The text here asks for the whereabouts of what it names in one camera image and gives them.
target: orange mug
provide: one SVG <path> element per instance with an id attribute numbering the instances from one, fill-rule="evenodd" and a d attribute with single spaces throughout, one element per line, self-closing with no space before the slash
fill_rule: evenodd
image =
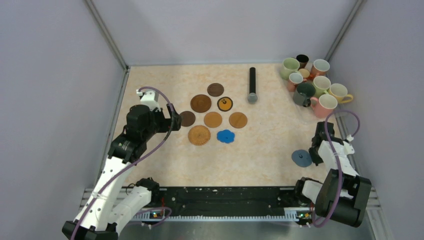
<path id="1" fill-rule="evenodd" d="M 330 70 L 330 63 L 324 59 L 317 59 L 313 61 L 310 76 L 313 80 L 316 76 L 324 76 Z"/>
<path id="2" fill-rule="evenodd" d="M 319 98 L 313 96 L 310 99 L 316 102 L 316 104 L 311 104 L 310 106 L 312 107 L 315 116 L 320 119 L 326 118 L 329 114 L 331 114 L 338 104 L 337 99 L 330 94 L 324 94 Z"/>
<path id="3" fill-rule="evenodd" d="M 287 83 L 288 91 L 294 92 L 296 90 L 296 87 L 303 82 L 306 82 L 306 79 L 304 79 L 304 77 L 300 73 L 293 72 L 292 74 L 288 76 L 288 83 Z"/>

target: brown coaster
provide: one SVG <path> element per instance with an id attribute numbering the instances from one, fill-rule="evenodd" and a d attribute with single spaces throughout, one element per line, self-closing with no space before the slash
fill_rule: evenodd
<path id="1" fill-rule="evenodd" d="M 221 96 L 224 93 L 224 87 L 219 83 L 212 83 L 207 87 L 207 93 L 212 97 Z"/>
<path id="2" fill-rule="evenodd" d="M 181 126 L 183 127 L 190 127 L 191 125 L 193 125 L 196 121 L 196 116 L 193 112 L 191 111 L 183 111 L 182 113 L 179 114 L 182 118 L 181 121 Z"/>
<path id="3" fill-rule="evenodd" d="M 190 106 L 196 113 L 204 113 L 211 108 L 212 101 L 210 97 L 199 94 L 191 99 Z"/>
<path id="4" fill-rule="evenodd" d="M 203 121 L 204 124 L 209 128 L 217 128 L 223 122 L 223 117 L 221 116 L 221 114 L 215 111 L 211 111 L 204 116 Z"/>
<path id="5" fill-rule="evenodd" d="M 211 139 L 211 132 L 202 125 L 194 126 L 188 131 L 188 140 L 196 146 L 205 145 Z"/>
<path id="6" fill-rule="evenodd" d="M 228 112 L 233 107 L 233 100 L 227 96 L 224 96 L 218 100 L 217 104 L 219 110 Z"/>
<path id="7" fill-rule="evenodd" d="M 235 112 L 229 116 L 229 124 L 236 129 L 241 129 L 248 124 L 248 117 L 241 112 Z"/>

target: marble-patterned tabletop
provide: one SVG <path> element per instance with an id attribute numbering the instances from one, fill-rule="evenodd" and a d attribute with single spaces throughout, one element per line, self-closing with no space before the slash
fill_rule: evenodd
<path id="1" fill-rule="evenodd" d="M 258 101 L 249 104 L 249 68 L 256 68 L 256 92 Z M 204 113 L 194 112 L 195 123 L 172 132 L 165 144 L 154 154 L 134 167 L 125 185 L 141 178 L 152 177 L 161 186 L 294 186 L 302 177 L 324 181 L 325 166 L 314 164 L 302 168 L 291 158 L 294 151 L 311 147 L 316 123 L 322 121 L 311 109 L 297 107 L 286 89 L 286 81 L 278 73 L 279 64 L 210 64 L 168 65 L 131 67 L 120 107 L 114 138 L 126 124 L 126 115 L 131 106 L 140 104 L 136 89 L 142 86 L 155 87 L 174 104 L 178 113 L 192 111 L 190 101 L 198 94 L 207 93 L 212 83 L 224 86 L 224 93 L 210 97 L 212 107 Z M 220 97 L 230 97 L 230 111 L 218 109 Z M 164 108 L 166 102 L 159 97 Z M 191 127 L 205 125 L 204 116 L 218 112 L 222 124 L 209 128 L 211 138 L 203 146 L 189 142 Z M 236 129 L 229 123 L 232 113 L 242 112 L 247 125 Z M 334 117 L 330 122 L 336 123 Z M 235 133 L 235 141 L 223 143 L 217 140 L 219 131 L 228 129 Z M 337 124 L 334 124 L 339 136 Z M 147 152 L 153 149 L 165 134 L 156 134 L 147 143 Z"/>

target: black cup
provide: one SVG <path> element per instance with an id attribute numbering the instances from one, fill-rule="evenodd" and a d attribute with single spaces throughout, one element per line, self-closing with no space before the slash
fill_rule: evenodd
<path id="1" fill-rule="evenodd" d="M 311 105 L 311 97 L 315 94 L 315 88 L 312 84 L 302 82 L 297 85 L 294 91 L 293 101 L 299 106 L 309 107 Z"/>
<path id="2" fill-rule="evenodd" d="M 304 54 L 299 54 L 297 55 L 296 60 L 300 63 L 299 69 L 304 69 L 306 67 L 306 64 L 308 64 L 309 62 L 309 57 Z"/>

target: dark gray mug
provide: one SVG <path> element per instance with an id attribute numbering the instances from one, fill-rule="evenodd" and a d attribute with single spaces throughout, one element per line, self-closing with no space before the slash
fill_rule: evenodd
<path id="1" fill-rule="evenodd" d="M 297 85 L 294 91 L 293 101 L 299 106 L 309 107 L 311 105 L 311 97 L 315 94 L 315 87 L 307 82 Z"/>

